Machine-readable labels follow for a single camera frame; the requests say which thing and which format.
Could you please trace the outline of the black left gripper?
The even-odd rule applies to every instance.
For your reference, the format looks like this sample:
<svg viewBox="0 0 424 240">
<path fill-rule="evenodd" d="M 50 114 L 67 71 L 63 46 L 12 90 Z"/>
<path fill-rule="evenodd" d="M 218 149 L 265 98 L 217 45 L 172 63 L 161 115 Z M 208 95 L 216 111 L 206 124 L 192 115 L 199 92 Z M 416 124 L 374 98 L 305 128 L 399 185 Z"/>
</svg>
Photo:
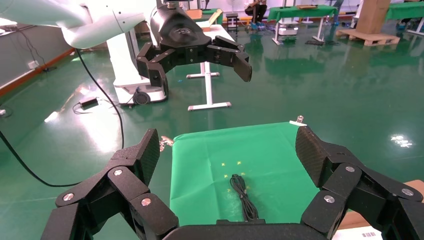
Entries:
<svg viewBox="0 0 424 240">
<path fill-rule="evenodd" d="M 245 47 L 219 35 L 212 40 L 181 8 L 157 7 L 149 23 L 156 44 L 143 45 L 136 56 L 137 70 L 165 97 L 169 95 L 166 73 L 176 65 L 207 61 L 231 67 L 244 82 L 251 81 L 253 68 Z"/>
</svg>

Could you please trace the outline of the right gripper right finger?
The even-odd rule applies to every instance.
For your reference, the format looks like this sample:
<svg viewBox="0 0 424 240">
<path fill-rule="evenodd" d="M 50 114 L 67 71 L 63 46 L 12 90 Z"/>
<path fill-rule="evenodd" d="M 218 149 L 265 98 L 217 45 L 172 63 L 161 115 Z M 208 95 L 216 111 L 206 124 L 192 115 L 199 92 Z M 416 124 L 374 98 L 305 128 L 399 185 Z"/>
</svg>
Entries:
<svg viewBox="0 0 424 240">
<path fill-rule="evenodd" d="M 384 240 L 423 239 L 424 197 L 418 190 L 365 166 L 345 146 L 321 140 L 308 126 L 298 128 L 295 151 L 319 189 L 302 225 L 331 239 L 351 210 Z"/>
</svg>

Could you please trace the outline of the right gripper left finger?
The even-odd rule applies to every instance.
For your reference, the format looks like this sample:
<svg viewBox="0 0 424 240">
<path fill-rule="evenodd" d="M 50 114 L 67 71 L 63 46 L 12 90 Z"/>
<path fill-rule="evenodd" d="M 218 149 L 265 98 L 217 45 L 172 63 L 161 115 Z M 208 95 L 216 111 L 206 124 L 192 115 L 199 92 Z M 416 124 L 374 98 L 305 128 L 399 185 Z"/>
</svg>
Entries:
<svg viewBox="0 0 424 240">
<path fill-rule="evenodd" d="M 41 238 L 91 240 L 121 215 L 139 239 L 164 239 L 179 220 L 149 189 L 159 157 L 158 132 L 150 128 L 140 143 L 116 151 L 100 172 L 57 197 Z"/>
</svg>

